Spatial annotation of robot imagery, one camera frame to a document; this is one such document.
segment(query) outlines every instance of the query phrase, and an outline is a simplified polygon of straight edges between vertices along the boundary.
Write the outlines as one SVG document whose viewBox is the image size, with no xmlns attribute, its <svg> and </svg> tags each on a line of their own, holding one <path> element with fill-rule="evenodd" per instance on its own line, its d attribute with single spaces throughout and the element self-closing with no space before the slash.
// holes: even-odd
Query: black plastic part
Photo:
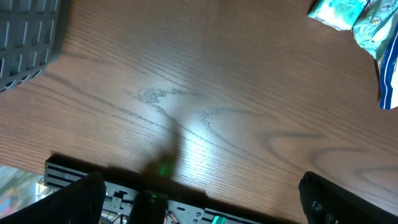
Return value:
<svg viewBox="0 0 398 224">
<path fill-rule="evenodd" d="M 309 224 L 398 223 L 395 215 L 313 172 L 304 174 L 298 189 Z"/>
<path fill-rule="evenodd" d="M 168 199 L 199 208 L 210 208 L 237 217 L 245 218 L 259 223 L 295 223 L 283 218 L 272 217 L 263 213 L 248 210 L 246 208 L 231 205 L 208 198 L 205 192 L 190 189 L 182 184 L 167 178 L 155 178 L 153 176 L 140 175 L 126 169 L 117 167 L 101 167 L 88 162 L 55 154 L 46 162 L 67 167 L 70 169 L 85 172 L 87 174 L 100 171 L 104 180 L 110 183 L 128 187 L 140 192 L 151 191 L 157 194 L 166 195 Z"/>
<path fill-rule="evenodd" d="M 134 198 L 134 205 L 128 224 L 161 224 L 167 209 L 167 198 L 153 197 L 149 192 L 139 192 Z"/>
<path fill-rule="evenodd" d="M 59 58 L 70 0 L 0 0 L 0 92 Z"/>
<path fill-rule="evenodd" d="M 105 199 L 105 183 L 99 172 L 0 220 L 3 224 L 98 224 Z"/>
</svg>

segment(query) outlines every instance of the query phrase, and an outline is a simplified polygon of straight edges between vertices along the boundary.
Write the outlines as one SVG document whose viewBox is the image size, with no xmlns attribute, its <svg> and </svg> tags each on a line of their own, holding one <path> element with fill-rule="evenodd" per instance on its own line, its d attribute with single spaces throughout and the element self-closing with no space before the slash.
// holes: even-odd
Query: wooden table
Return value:
<svg viewBox="0 0 398 224">
<path fill-rule="evenodd" d="M 398 111 L 371 56 L 307 18 L 312 0 L 74 0 L 60 60 L 0 95 L 0 163 L 61 152 L 139 171 L 170 144 L 175 179 L 306 222 L 312 170 L 398 215 Z"/>
</svg>

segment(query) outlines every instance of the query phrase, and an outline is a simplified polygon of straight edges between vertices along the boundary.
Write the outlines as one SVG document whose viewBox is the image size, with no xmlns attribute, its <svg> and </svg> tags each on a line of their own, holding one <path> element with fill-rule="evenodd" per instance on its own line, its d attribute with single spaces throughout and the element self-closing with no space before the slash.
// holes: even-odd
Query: blue and white packaging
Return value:
<svg viewBox="0 0 398 224">
<path fill-rule="evenodd" d="M 398 106 L 398 72 L 396 72 L 398 58 L 398 24 L 382 56 L 380 64 L 381 109 L 393 109 Z"/>
</svg>

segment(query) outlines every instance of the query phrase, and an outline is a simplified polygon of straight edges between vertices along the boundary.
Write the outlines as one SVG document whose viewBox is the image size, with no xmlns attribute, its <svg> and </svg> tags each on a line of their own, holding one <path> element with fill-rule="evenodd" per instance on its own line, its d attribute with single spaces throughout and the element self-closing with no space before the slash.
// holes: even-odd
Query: gray plastic object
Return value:
<svg viewBox="0 0 398 224">
<path fill-rule="evenodd" d="M 61 52 L 70 0 L 0 0 L 0 93 L 40 75 Z"/>
</svg>

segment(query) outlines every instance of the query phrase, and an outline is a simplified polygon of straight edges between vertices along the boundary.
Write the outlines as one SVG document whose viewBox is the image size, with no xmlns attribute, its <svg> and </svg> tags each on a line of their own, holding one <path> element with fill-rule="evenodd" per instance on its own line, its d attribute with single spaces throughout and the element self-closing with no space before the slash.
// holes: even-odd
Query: plastic package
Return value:
<svg viewBox="0 0 398 224">
<path fill-rule="evenodd" d="M 337 30 L 350 30 L 369 0 L 319 0 L 309 17 Z"/>
<path fill-rule="evenodd" d="M 379 60 L 380 71 L 380 105 L 381 109 L 393 109 L 398 106 L 398 72 L 396 71 L 398 58 L 398 25 L 392 34 L 386 52 Z"/>
<path fill-rule="evenodd" d="M 369 11 L 355 22 L 353 32 L 357 44 L 379 60 L 398 22 L 398 4 L 391 0 L 372 0 L 371 3 L 365 10 Z"/>
</svg>

